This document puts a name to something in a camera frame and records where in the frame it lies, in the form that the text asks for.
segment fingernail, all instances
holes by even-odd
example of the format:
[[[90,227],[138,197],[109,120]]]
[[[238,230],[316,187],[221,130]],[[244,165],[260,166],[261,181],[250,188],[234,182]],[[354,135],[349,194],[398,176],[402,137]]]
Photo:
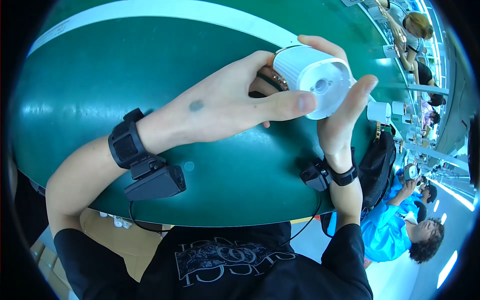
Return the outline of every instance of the fingernail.
[[[373,91],[373,89],[377,86],[377,83],[378,83],[378,80],[374,80],[369,84],[367,84],[367,86],[365,87],[365,93],[370,94]]]
[[[312,93],[303,93],[299,97],[299,110],[304,113],[309,113],[317,107],[317,97]]]

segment black pants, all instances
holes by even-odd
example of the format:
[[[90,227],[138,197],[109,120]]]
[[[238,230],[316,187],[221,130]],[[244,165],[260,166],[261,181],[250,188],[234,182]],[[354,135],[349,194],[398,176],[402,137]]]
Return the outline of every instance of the black pants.
[[[45,197],[40,195],[22,172],[18,172],[15,211],[28,243],[31,247],[48,226]]]

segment black t-shirt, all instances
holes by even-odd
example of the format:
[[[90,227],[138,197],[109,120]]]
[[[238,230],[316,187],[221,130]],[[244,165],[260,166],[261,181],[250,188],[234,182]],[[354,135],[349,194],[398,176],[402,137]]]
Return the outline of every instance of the black t-shirt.
[[[422,62],[417,61],[419,65],[419,83],[428,85],[428,81],[432,80],[432,71]]]
[[[322,264],[295,254],[290,223],[234,228],[175,226],[140,283],[123,259],[75,229],[55,247],[80,299],[372,299],[358,225],[343,226]]]

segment white shirt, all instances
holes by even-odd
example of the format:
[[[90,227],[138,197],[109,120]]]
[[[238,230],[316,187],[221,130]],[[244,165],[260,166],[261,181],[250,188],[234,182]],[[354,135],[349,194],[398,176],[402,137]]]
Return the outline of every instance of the white shirt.
[[[407,29],[403,26],[403,20],[407,16],[408,12],[400,4],[390,1],[390,9],[388,14],[395,20],[395,22],[402,26],[407,33],[407,47],[414,50],[417,53],[421,53],[423,50],[423,40],[421,38],[414,37]]]

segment blonde hair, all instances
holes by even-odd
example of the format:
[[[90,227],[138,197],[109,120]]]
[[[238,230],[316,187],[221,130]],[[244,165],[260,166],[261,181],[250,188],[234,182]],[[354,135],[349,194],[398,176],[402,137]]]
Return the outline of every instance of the blonde hair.
[[[431,39],[433,36],[433,26],[428,22],[426,16],[419,12],[411,12],[406,18],[409,18],[410,21],[415,24],[418,28],[421,29],[421,37],[423,39]]]

